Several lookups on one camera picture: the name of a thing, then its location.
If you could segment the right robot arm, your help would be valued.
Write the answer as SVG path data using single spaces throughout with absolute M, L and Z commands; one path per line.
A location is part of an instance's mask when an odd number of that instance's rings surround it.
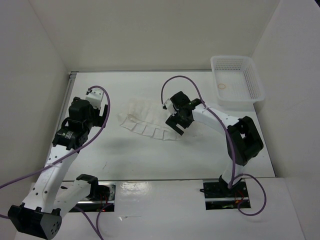
M 170 113 L 165 123 L 181 136 L 194 122 L 225 136 L 231 163 L 220 176 L 219 192 L 225 197 L 231 196 L 237 190 L 236 184 L 244 176 L 245 166 L 264 148 L 252 118 L 228 115 L 206 105 L 199 98 L 190 100 L 182 91 L 164 101 L 162 108 Z

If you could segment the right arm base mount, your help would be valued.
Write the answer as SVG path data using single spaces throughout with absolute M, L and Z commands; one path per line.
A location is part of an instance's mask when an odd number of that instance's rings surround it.
M 206 210 L 250 209 L 251 203 L 246 182 L 240 180 L 232 189 L 228 189 L 218 180 L 203 182 L 199 190 L 204 196 Z

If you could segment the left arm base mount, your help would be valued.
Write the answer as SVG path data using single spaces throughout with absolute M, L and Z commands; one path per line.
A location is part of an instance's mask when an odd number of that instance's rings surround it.
M 79 212 L 76 208 L 81 209 L 85 213 L 98 213 L 100 210 L 102 210 L 102 212 L 114 212 L 117 187 L 116 182 L 100 181 L 98 184 L 103 186 L 98 195 L 92 199 L 87 197 L 83 198 L 69 212 Z

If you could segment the white pleated skirt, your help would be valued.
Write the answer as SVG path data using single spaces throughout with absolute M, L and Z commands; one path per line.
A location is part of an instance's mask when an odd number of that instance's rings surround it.
M 181 136 L 166 125 L 170 113 L 148 98 L 131 98 L 117 114 L 119 126 L 132 133 L 161 141 L 178 141 Z

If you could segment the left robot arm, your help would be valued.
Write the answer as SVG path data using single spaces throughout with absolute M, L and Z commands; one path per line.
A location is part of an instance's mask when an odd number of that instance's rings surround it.
M 109 188 L 99 185 L 98 178 L 88 174 L 79 175 L 63 193 L 58 191 L 65 175 L 84 146 L 93 127 L 102 128 L 107 108 L 100 115 L 101 98 L 74 97 L 69 116 L 56 132 L 45 170 L 22 203 L 12 205 L 8 218 L 20 233 L 45 240 L 53 239 L 63 217 L 84 198 L 95 200 L 109 193 Z

